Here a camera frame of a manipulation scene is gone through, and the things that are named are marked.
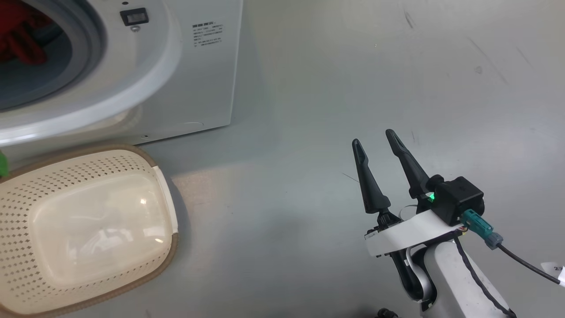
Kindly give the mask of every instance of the black cable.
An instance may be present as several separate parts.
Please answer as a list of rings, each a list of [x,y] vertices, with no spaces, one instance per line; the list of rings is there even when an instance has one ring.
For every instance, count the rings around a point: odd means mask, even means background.
[[[561,284],[561,281],[558,280],[557,278],[539,270],[538,268],[534,267],[532,264],[530,264],[530,263],[526,262],[525,260],[514,255],[514,253],[510,252],[509,250],[506,249],[506,247],[502,246],[502,243],[498,243],[497,246],[498,246],[498,248],[501,249],[501,251],[508,254],[508,256],[510,256],[515,261],[519,262],[520,264],[524,265],[525,267],[527,267],[529,270],[533,271],[534,273],[539,274],[539,275],[543,276],[544,278],[549,279],[550,281],[556,283],[557,285]]]
[[[463,246],[461,246],[461,242],[459,241],[459,238],[457,237],[457,235],[454,235],[453,240],[455,241],[455,245],[457,245],[457,250],[459,251],[461,258],[463,259],[463,263],[465,264],[465,267],[467,267],[467,269],[471,273],[471,276],[473,277],[473,280],[475,280],[475,283],[477,283],[477,285],[483,291],[483,294],[485,294],[485,296],[494,304],[494,306],[497,307],[500,311],[502,311],[502,313],[504,313],[506,316],[511,317],[511,318],[516,318],[516,314],[511,309],[504,308],[489,293],[488,289],[486,289],[485,285],[483,284],[483,282],[481,281],[481,279],[478,277],[477,273],[473,269],[473,266],[471,266],[471,262],[469,261],[467,254],[465,254],[465,251],[463,250]]]

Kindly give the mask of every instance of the label sticker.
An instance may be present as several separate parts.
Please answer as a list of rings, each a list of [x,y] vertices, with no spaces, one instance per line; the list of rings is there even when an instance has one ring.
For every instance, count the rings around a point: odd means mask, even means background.
[[[194,47],[208,46],[221,42],[224,25],[217,22],[206,22],[192,25]]]
[[[544,269],[544,272],[555,278],[558,278],[563,271],[563,266],[560,266],[555,262],[541,263],[541,268]]]

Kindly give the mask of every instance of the perforated basket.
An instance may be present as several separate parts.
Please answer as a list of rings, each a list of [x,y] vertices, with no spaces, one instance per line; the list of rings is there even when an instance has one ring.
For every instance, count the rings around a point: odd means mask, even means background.
[[[177,246],[171,195],[136,147],[91,148],[0,180],[0,317],[52,317],[159,275]]]

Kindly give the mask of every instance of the white label tag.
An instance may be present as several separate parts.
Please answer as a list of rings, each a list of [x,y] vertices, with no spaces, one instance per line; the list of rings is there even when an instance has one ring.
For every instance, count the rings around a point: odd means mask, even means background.
[[[558,279],[559,279],[560,282],[561,282],[559,285],[560,285],[561,287],[565,287],[565,270],[563,270],[563,267],[561,267],[561,269],[562,269],[562,270],[561,270],[561,274],[559,274],[559,277],[558,277]]]
[[[559,266],[559,264],[555,262],[541,263],[541,268],[544,269],[544,272],[555,278],[559,278],[559,274],[563,271],[563,266]]]

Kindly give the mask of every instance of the small rectangular display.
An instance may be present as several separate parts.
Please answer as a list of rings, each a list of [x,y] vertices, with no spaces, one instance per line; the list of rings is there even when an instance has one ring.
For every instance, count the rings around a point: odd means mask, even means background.
[[[149,17],[145,8],[121,11],[120,15],[125,26],[149,22]]]

